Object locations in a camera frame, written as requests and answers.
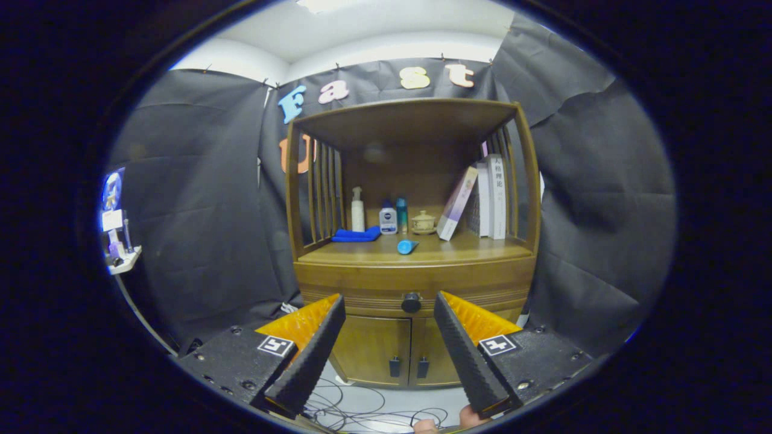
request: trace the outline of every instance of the blue towel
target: blue towel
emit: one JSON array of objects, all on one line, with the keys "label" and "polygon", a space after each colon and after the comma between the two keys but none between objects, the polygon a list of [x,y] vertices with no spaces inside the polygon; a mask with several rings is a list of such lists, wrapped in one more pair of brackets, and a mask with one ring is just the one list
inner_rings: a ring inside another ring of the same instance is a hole
[{"label": "blue towel", "polygon": [[333,242],[368,242],[381,236],[381,228],[373,226],[365,232],[354,232],[338,229],[333,236]]}]

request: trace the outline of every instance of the hand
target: hand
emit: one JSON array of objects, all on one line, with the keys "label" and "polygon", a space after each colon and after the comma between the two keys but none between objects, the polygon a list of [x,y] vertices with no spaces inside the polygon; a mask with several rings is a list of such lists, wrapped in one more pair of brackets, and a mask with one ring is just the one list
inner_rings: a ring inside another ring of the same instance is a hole
[{"label": "hand", "polygon": [[[473,426],[490,422],[491,420],[491,418],[481,419],[479,415],[472,410],[471,405],[467,405],[459,412],[459,425],[461,426],[461,429],[469,429]],[[422,419],[413,425],[413,432],[415,432],[415,434],[437,434],[439,433],[439,429],[437,429],[433,419]]]}]

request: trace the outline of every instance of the wooden shelf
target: wooden shelf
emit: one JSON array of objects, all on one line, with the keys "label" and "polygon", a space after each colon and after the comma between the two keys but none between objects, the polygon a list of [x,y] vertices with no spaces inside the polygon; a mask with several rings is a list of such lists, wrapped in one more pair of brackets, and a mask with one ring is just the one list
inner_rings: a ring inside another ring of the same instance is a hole
[{"label": "wooden shelf", "polygon": [[[397,243],[412,239],[419,244],[409,255],[397,252]],[[479,238],[470,231],[459,231],[450,241],[431,235],[381,235],[373,242],[330,242],[298,258],[301,263],[351,266],[427,266],[453,263],[479,263],[532,256],[514,238]]]},{"label": "wooden shelf", "polygon": [[358,148],[474,146],[515,114],[512,104],[416,98],[361,104],[295,120],[296,128],[339,151]]}]

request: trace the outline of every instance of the shelf unit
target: shelf unit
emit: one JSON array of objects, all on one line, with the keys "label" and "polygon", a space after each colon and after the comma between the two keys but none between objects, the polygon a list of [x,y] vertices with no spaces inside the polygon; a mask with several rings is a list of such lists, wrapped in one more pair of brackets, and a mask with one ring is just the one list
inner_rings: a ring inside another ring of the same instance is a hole
[{"label": "shelf unit", "polygon": [[[510,136],[512,130],[517,136]],[[357,185],[363,189],[368,226],[377,224],[382,200],[397,196],[408,200],[408,218],[424,209],[438,219],[463,171],[482,157],[484,141],[505,163],[510,205],[506,239],[479,238],[462,221],[449,241],[436,234],[408,234],[374,242],[331,242],[338,228],[351,229],[351,189]],[[305,174],[298,173],[301,143],[308,161]],[[518,159],[524,174],[516,173]],[[527,186],[525,227],[518,226],[518,181]],[[514,320],[533,279],[540,181],[533,140],[518,103],[424,98],[295,119],[288,134],[286,207],[304,300],[310,303],[332,293],[346,297],[348,319],[330,359],[345,380],[385,387],[457,385],[433,324],[437,291]],[[419,241],[406,256],[396,248],[404,238]],[[422,299],[414,314],[400,307],[407,293]],[[394,356],[400,361],[397,377],[389,370]],[[425,378],[417,376],[420,360],[429,362]]]}]

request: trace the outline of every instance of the purple object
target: purple object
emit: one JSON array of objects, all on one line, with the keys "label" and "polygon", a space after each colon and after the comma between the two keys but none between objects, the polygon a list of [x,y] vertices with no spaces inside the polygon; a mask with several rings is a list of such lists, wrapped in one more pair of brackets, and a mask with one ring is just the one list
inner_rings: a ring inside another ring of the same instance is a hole
[{"label": "purple object", "polygon": [[118,243],[117,242],[111,242],[110,246],[107,248],[108,251],[110,251],[110,256],[113,257],[113,259],[120,258],[120,255],[118,254]]}]

